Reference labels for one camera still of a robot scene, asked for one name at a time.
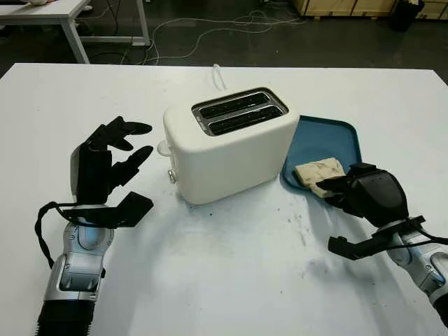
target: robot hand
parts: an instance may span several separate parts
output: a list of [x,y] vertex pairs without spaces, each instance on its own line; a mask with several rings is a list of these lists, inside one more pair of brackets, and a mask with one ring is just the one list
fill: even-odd
[[317,183],[335,196],[326,202],[348,214],[365,217],[378,228],[371,239],[352,244],[345,237],[330,237],[328,249],[357,260],[387,251],[405,269],[448,327],[448,239],[428,234],[423,216],[410,218],[406,195],[397,179],[373,164],[353,164],[346,176]]
[[[139,172],[153,150],[144,146],[126,161],[112,165],[107,147],[130,151],[133,147],[124,138],[150,131],[149,125],[125,122],[121,117],[99,126],[71,155],[71,191],[76,203],[50,202],[39,211],[35,231],[51,274],[36,335],[88,334],[101,278],[106,273],[104,255],[112,244],[114,229],[134,227],[153,206],[150,199],[135,192],[117,207],[104,205],[116,186],[125,185]],[[69,222],[64,230],[64,251],[55,262],[41,229],[42,217],[53,208]]]

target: dark floor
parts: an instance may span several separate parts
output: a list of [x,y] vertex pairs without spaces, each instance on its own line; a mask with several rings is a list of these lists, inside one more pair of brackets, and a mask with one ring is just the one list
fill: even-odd
[[[103,17],[91,18],[102,14],[107,7],[106,0],[92,0],[91,4],[94,11],[80,16],[80,29],[96,35],[113,34],[115,23],[110,11]],[[145,8],[150,34],[160,23],[176,18],[233,20],[254,10],[262,10],[278,20],[297,18],[293,7],[285,1],[262,6],[259,0],[152,0],[145,3]],[[139,34],[134,1],[122,0],[118,19],[118,34]],[[157,31],[157,48],[161,56],[182,56],[194,48],[200,34],[225,27],[251,31],[269,28],[182,20]],[[0,36],[5,36],[0,37],[0,76],[15,62],[75,62],[59,28],[7,27],[0,31]],[[137,64],[146,54],[146,48],[128,45],[86,45],[85,49],[92,63],[102,64]],[[147,64],[154,64],[151,58],[155,50],[151,49],[148,55]],[[415,22],[406,33],[391,31],[385,20],[368,18],[306,19],[304,24],[277,24],[260,34],[215,31],[203,36],[191,56],[159,61],[162,65],[210,66],[213,63],[231,67],[434,69],[448,83],[448,22]]]

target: wooden crate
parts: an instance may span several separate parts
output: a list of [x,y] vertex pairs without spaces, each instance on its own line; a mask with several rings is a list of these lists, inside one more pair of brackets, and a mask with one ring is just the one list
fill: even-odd
[[419,14],[418,19],[448,19],[446,12],[448,11],[448,0],[425,1],[425,6]]
[[353,16],[387,16],[396,0],[358,0],[353,9]]
[[[387,16],[397,0],[293,0],[303,16]],[[448,0],[425,0],[418,19],[448,20]]]
[[350,16],[355,0],[293,0],[303,16]]

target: white desk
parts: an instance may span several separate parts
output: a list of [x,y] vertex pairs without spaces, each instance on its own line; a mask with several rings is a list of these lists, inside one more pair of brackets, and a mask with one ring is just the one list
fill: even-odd
[[0,25],[61,25],[78,63],[89,63],[74,19],[89,0],[58,0],[44,6],[0,6]]
[[146,16],[142,0],[136,0],[143,36],[85,36],[80,37],[74,20],[90,0],[56,0],[44,6],[5,5],[0,6],[0,25],[61,25],[78,63],[89,64],[82,41],[119,42],[147,46],[150,43]]
[[[448,87],[434,72],[221,72],[229,88],[266,85],[302,114],[351,123],[364,161],[395,174],[410,213],[448,235]],[[152,124],[130,140],[156,146],[163,111],[198,90],[216,91],[211,68],[16,64],[0,80],[0,335],[33,335],[49,275],[34,221],[46,202],[70,200],[72,150],[117,115]],[[134,190],[155,207],[137,228],[116,231],[91,335],[446,335],[385,253],[351,262],[327,251],[330,235],[360,241],[374,232],[365,220],[286,190],[278,178],[190,206],[168,168],[152,154],[109,199],[115,205]],[[54,213],[44,220],[53,256],[64,226]]]

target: table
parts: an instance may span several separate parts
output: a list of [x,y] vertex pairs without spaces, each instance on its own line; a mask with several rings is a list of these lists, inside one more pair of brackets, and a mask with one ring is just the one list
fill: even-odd
[[[448,87],[433,71],[221,73],[229,88],[267,86],[301,114],[351,123],[364,161],[395,174],[409,212],[448,235]],[[34,221],[50,200],[71,200],[72,150],[118,115],[154,126],[130,141],[156,146],[163,111],[198,90],[224,95],[211,67],[16,64],[0,80],[1,335],[33,335],[50,273]],[[138,227],[115,231],[91,335],[445,335],[426,296],[385,253],[352,262],[327,251],[330,235],[357,242],[374,232],[365,220],[279,178],[191,206],[168,168],[152,154],[108,201],[134,190],[155,207]],[[53,256],[64,226],[54,213],[44,218]]]
[[82,36],[76,31],[74,20],[90,0],[57,0],[44,6],[2,5],[0,25],[61,25],[78,63],[89,64],[84,42],[133,43],[148,46],[150,43],[142,0],[136,0],[143,36]]

